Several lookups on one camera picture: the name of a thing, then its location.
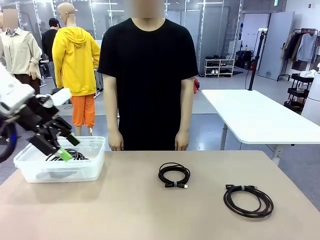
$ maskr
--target shirt collar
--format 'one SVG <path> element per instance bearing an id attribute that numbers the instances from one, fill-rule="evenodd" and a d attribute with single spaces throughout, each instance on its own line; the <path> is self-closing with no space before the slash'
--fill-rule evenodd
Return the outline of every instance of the shirt collar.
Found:
<path id="1" fill-rule="evenodd" d="M 11 31 L 10 31 L 10 28 L 8 28 L 8 29 L 6 30 L 6 34 L 9 34 L 10 37 L 14 36 L 15 34 L 20 35 L 20 34 L 21 34 L 21 29 L 20 29 L 20 27 L 17 27 L 15 30 L 13 30 L 13 31 L 11 32 Z"/>

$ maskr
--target hand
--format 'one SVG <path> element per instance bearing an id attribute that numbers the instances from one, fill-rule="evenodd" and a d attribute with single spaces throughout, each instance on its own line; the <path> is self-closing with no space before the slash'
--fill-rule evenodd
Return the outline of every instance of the hand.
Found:
<path id="1" fill-rule="evenodd" d="M 29 76 L 32 77 L 32 80 L 36 80 L 37 78 L 37 69 L 36 65 L 33 62 L 30 62 L 29 65 Z"/>
<path id="2" fill-rule="evenodd" d="M 181 131 L 175 136 L 175 150 L 176 151 L 185 151 L 189 145 L 189 131 Z"/>
<path id="3" fill-rule="evenodd" d="M 124 150 L 124 138 L 118 129 L 108 132 L 108 143 L 112 151 Z"/>

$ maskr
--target clear plastic bin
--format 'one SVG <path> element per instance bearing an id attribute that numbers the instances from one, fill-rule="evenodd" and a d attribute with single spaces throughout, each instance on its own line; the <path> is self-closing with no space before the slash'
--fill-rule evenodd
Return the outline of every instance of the clear plastic bin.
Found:
<path id="1" fill-rule="evenodd" d="M 80 144 L 73 146 L 64 137 L 58 142 L 64 149 L 75 149 L 88 160 L 46 161 L 47 157 L 29 144 L 13 159 L 29 183 L 66 183 L 94 181 L 105 160 L 106 139 L 103 136 L 77 136 Z"/>

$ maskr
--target orange pants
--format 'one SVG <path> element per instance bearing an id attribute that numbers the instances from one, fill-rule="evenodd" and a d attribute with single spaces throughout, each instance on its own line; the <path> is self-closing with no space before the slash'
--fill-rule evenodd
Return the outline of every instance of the orange pants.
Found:
<path id="1" fill-rule="evenodd" d="M 72 124 L 80 127 L 85 124 L 92 128 L 95 125 L 95 99 L 94 95 L 72 96 L 73 113 Z"/>

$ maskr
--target hood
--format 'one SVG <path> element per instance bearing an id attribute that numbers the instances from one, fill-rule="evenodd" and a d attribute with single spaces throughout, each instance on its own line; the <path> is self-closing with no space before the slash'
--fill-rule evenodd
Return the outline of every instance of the hood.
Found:
<path id="1" fill-rule="evenodd" d="M 87 32 L 81 27 L 63 27 L 59 31 L 77 48 L 80 48 L 87 40 Z"/>

